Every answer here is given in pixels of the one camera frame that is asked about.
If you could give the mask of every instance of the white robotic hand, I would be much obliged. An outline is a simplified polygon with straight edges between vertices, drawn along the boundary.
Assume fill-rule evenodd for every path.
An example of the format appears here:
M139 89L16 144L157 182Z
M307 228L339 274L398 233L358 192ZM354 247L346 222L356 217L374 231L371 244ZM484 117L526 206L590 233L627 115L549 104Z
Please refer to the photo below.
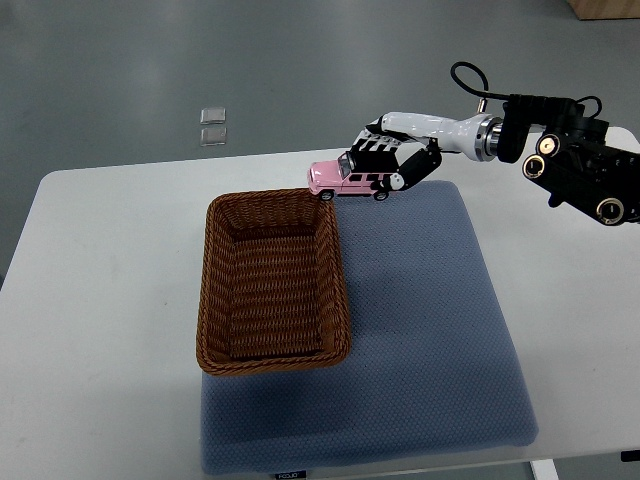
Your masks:
M496 154L500 122L500 118L484 113L456 121L433 115L392 112L360 132L351 154L358 162L366 163L367 157L375 155L374 152L395 154L403 143L422 143L426 148L404 162L399 161L396 172L371 186L385 192L406 190L440 166L440 152L463 153L479 162L492 160Z

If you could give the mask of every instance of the robotic arm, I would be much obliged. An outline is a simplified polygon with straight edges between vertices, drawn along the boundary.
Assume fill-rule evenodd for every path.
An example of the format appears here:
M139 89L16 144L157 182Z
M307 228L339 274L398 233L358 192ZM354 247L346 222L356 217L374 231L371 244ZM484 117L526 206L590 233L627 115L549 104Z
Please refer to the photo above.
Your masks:
M460 81L455 73L460 66L480 75L483 91ZM350 150L356 161L366 162L378 151L395 153L405 142L424 145L372 189L411 188L440 166L441 152L463 153L479 162L497 156L502 162L515 163L524 151L531 126L541 125L544 132L536 152L524 160L522 171L551 194L549 206L567 202L603 225L640 222L640 154L605 145L609 124L595 118L602 109L597 97L573 100L491 93L484 74L467 62L454 64L451 75L463 89L481 98L478 113L456 121L392 112L367 125ZM504 119L484 113L488 98L504 101ZM590 117L584 116L586 100L598 104Z

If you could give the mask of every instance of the blue mat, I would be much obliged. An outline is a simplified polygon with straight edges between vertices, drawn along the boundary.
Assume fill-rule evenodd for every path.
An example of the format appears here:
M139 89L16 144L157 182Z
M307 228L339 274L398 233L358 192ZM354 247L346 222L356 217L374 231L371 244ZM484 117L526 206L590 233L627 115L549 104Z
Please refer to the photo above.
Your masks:
M528 445L538 428L457 188L335 200L353 347L325 369L202 378L208 474Z

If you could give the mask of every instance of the black cable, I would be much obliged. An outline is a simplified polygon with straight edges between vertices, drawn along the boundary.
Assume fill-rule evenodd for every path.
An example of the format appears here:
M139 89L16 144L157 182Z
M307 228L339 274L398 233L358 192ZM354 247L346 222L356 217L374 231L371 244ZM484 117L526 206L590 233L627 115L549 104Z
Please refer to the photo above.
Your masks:
M459 67L467 67L468 69L473 70L475 73L477 73L480 79L482 80L482 88L484 88L484 91L471 88L469 85L467 85L462 80L460 80L460 77L458 77L458 75L456 74L456 70ZM487 80L487 76L483 73L482 70L476 67L473 63L456 62L452 65L450 73L451 73L451 78L453 78L453 81L456 82L458 86L462 88L465 92L468 92L472 95L475 95L476 97L480 97L484 99L494 98L496 100L509 100L509 95L504 95L502 93L489 92L489 81Z
M588 95L586 97L582 97L579 100L576 100L576 103L582 103L585 100L594 100L596 102L596 105L598 105L598 109L596 110L596 113L591 115L589 118L596 118L598 115L600 115L600 112L602 112L602 100L600 100L595 95Z

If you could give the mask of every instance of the label tag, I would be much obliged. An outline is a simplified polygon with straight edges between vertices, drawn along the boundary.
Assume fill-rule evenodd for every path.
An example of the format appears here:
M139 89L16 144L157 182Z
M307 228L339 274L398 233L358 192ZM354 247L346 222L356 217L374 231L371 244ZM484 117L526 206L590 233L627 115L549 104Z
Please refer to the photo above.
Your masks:
M298 470L297 472L276 473L276 480L292 480L297 478L307 478L306 470Z

